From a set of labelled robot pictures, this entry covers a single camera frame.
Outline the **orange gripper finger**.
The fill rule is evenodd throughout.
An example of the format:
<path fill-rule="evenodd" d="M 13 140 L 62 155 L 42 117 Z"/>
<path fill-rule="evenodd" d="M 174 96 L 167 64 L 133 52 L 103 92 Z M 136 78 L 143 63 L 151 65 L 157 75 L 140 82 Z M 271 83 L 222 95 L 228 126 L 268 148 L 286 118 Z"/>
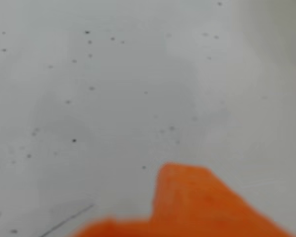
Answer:
<path fill-rule="evenodd" d="M 167 163 L 160 169 L 146 220 L 94 222 L 79 237 L 287 237 L 204 167 Z"/>

